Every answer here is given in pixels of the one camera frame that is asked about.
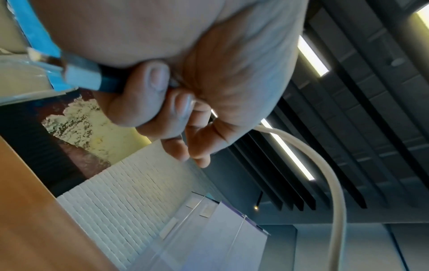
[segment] cable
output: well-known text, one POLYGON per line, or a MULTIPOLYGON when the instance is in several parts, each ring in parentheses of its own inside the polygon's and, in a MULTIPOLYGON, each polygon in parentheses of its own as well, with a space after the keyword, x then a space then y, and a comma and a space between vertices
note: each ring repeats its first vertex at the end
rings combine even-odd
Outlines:
POLYGON ((280 136, 284 141, 292 144, 300 151, 305 153, 313 162, 319 167, 325 176, 329 189, 332 195, 332 207, 333 207, 333 220, 332 220, 332 231, 331 241, 329 244, 328 253, 328 271, 339 271, 341 265, 341 259, 344 250, 345 243, 345 232, 347 226, 347 211, 345 206, 345 199, 343 190, 341 188, 340 181, 335 175, 334 171, 315 150, 309 147, 307 144, 297 139, 291 134, 279 129, 266 128, 262 125, 258 125, 254 128, 255 131, 263 133, 274 133, 280 136))

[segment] skin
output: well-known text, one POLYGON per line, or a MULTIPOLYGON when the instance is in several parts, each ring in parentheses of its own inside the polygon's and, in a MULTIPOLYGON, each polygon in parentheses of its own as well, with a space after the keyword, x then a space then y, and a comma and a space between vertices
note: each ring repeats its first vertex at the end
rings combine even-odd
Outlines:
POLYGON ((94 92, 114 123, 201 167, 273 110, 297 58, 307 0, 33 0, 63 50, 132 68, 123 94, 94 92), (186 87, 168 89, 170 75, 186 87), (208 104, 195 103, 195 98, 208 104), (213 108, 218 118, 207 124, 213 108), (180 134, 185 131, 188 146, 180 134))

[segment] finger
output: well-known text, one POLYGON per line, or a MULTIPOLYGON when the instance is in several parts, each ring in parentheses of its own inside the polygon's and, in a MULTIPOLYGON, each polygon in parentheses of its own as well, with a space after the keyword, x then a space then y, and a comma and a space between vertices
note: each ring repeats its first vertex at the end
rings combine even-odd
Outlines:
POLYGON ((189 154, 194 159, 206 157, 230 146, 251 128, 232 125, 217 118, 195 133, 192 141, 188 142, 189 154))
POLYGON ((190 90, 173 89, 168 92, 159 114, 148 123, 137 127, 137 131, 152 138, 174 138, 185 130, 194 104, 195 96, 190 90))
MULTIPOLYGON (((210 106, 202 103, 196 103, 194 111, 192 112, 188 125, 185 129, 186 139, 188 145, 193 145, 195 141, 195 135, 198 131, 207 126, 210 120, 211 108, 210 106)), ((201 168, 208 167, 210 164, 210 155, 204 155, 194 159, 197 165, 201 168)))
POLYGON ((161 109, 170 69, 161 61, 139 64, 130 74, 122 94, 93 92, 104 114, 115 124, 136 127, 161 109))
POLYGON ((175 138, 161 139, 164 151, 174 157, 175 159, 184 162, 189 159, 188 147, 183 142, 182 136, 175 138))

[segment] wall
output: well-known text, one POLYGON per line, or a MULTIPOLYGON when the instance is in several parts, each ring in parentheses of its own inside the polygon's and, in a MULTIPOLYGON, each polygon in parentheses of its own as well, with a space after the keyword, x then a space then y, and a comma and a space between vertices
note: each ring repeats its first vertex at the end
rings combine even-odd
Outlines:
POLYGON ((291 225, 267 225, 270 234, 259 271, 293 271, 297 230, 291 225))
POLYGON ((391 231, 410 271, 428 270, 429 224, 393 224, 391 231))
POLYGON ((203 171, 236 209, 252 218, 261 190, 229 150, 213 155, 203 171))
MULTIPOLYGON (((325 271, 330 225, 297 226, 294 271, 325 271)), ((342 270, 405 271, 394 243, 381 224, 349 224, 342 270)))
POLYGON ((101 251, 125 270, 191 192, 227 201, 193 161, 174 160, 157 141, 57 200, 101 251))

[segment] white brick wall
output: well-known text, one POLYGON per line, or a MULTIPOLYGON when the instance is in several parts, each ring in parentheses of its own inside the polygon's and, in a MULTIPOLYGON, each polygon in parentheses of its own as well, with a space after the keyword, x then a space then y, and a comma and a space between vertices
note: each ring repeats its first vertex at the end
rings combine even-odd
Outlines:
POLYGON ((107 257, 125 270, 191 192, 225 200, 192 161, 180 163, 154 142, 57 201, 107 257))

